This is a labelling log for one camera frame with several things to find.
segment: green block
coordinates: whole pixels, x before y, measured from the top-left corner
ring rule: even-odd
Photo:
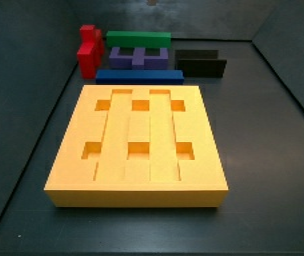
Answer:
[[[145,47],[169,48],[171,33],[168,32],[136,32],[136,31],[108,31],[108,47]]]

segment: gray floor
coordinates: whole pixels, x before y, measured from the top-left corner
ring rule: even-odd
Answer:
[[[0,253],[304,252],[304,112],[251,43],[173,41],[172,48],[217,49],[228,60],[223,79],[185,80],[201,87],[224,165],[221,207],[53,207],[42,188],[92,83],[76,69],[0,222]]]

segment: blue block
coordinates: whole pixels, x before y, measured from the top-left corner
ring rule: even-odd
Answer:
[[[181,70],[97,70],[97,84],[163,84],[181,85]]]

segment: yellow block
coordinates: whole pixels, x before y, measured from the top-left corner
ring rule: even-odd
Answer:
[[[197,86],[84,86],[45,184],[57,207],[217,207],[228,192]]]

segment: dark gray surface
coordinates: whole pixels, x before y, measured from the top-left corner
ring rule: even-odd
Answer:
[[[254,44],[304,108],[304,0],[283,2]]]
[[[83,84],[92,83],[77,69],[0,223],[1,254],[304,253],[304,113],[250,43],[172,43],[172,50],[191,48],[216,49],[228,60],[221,79],[185,80],[201,85],[229,185],[221,207],[53,207],[42,189]]]
[[[282,0],[68,0],[84,24],[171,32],[172,38],[252,40]]]
[[[217,59],[217,50],[176,50],[175,59]]]
[[[0,215],[76,65],[77,47],[79,21],[65,1],[0,0]]]

